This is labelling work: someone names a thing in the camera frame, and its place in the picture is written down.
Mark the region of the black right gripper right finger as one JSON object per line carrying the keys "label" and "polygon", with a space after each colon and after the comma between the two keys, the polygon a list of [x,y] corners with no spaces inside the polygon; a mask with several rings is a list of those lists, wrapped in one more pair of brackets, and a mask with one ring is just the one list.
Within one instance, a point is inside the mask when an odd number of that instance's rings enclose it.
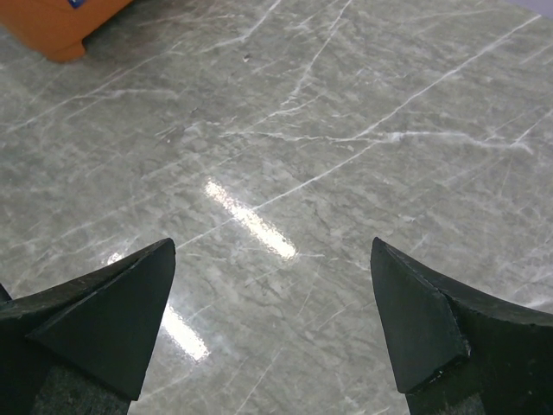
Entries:
{"label": "black right gripper right finger", "polygon": [[376,238],[372,286],[412,414],[550,414],[552,316],[476,290]]}

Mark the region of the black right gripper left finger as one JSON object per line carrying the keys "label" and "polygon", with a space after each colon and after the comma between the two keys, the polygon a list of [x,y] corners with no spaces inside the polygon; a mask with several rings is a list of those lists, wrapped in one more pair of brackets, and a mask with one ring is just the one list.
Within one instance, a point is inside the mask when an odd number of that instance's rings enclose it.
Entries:
{"label": "black right gripper left finger", "polygon": [[138,400],[175,275],[175,243],[26,297],[1,291],[3,414],[125,414]]}

